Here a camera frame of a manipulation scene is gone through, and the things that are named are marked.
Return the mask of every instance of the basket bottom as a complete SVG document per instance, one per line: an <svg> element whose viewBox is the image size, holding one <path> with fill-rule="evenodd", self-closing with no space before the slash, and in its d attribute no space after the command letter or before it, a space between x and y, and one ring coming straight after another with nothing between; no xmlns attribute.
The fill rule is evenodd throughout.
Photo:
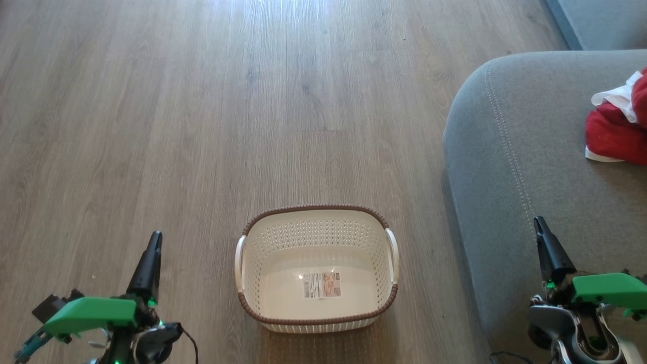
<svg viewBox="0 0 647 364"><path fill-rule="evenodd" d="M375 273L354 247L308 247L272 254L261 276L261 314L273 319L332 319L376 310Z"/></svg>

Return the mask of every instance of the white handle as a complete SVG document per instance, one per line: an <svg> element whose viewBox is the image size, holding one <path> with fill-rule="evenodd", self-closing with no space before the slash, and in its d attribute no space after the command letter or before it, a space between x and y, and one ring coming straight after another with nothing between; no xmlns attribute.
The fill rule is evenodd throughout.
<svg viewBox="0 0 647 364"><path fill-rule="evenodd" d="M398 284L400 278L400 253L398 252L398 243L395 241L395 235L391 229L385 229L386 234L389 236L391 242L391 281L393 284Z"/></svg>
<svg viewBox="0 0 647 364"><path fill-rule="evenodd" d="M236 288L238 292L243 292L243 244L246 236L243 235L236 245L236 257L234 258L234 275L236 276Z"/></svg>

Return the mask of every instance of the beige basket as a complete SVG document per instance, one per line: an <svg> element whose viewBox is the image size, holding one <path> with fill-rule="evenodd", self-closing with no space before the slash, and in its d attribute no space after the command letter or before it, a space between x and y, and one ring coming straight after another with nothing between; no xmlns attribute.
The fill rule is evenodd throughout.
<svg viewBox="0 0 647 364"><path fill-rule="evenodd" d="M245 227L234 265L243 308L277 332L364 327L398 292L395 236L380 215L358 206L265 212Z"/></svg>

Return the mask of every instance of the sofa stitching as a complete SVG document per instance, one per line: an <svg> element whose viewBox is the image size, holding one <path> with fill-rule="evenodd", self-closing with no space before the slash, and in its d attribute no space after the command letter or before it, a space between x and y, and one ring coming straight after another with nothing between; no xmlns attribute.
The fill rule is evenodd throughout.
<svg viewBox="0 0 647 364"><path fill-rule="evenodd" d="M530 197L528 196L527 191L525 191L525 184L523 183L523 178L521 177L521 170L519 169L516 155L514 154L514 149L512 148L512 143L510 141L510 135L508 134L507 128L505 127L505 121L503 120L503 115L501 114L501 108L499 107L499 102L496 98L496 93L494 92L494 86L492 84L492 62L489 62L487 64L487 68L485 69L485 90L487 92L488 98L490 99L490 105L492 106L494 119L496 120L496 124L501 134L501 141L503 142L503 147L505 149L506 156L508 157L508 163L510 164L510 169L512 170L514 182L517 185L519 198L521 199L521 205L523 207L523 210L525 211L526 220L528 221L528 224L532 231L532 222L528 211L529 208L532 211L532 205L530 204ZM510 156L510 154L512 154L512 156L514 157L514 163L512 162L512 157Z"/></svg>

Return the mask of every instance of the product sticker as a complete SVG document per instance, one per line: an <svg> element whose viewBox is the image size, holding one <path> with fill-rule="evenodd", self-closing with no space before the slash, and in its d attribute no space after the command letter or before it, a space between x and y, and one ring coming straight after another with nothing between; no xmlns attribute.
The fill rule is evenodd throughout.
<svg viewBox="0 0 647 364"><path fill-rule="evenodd" d="M310 273L303 275L303 298L326 299L342 296L339 273Z"/></svg>

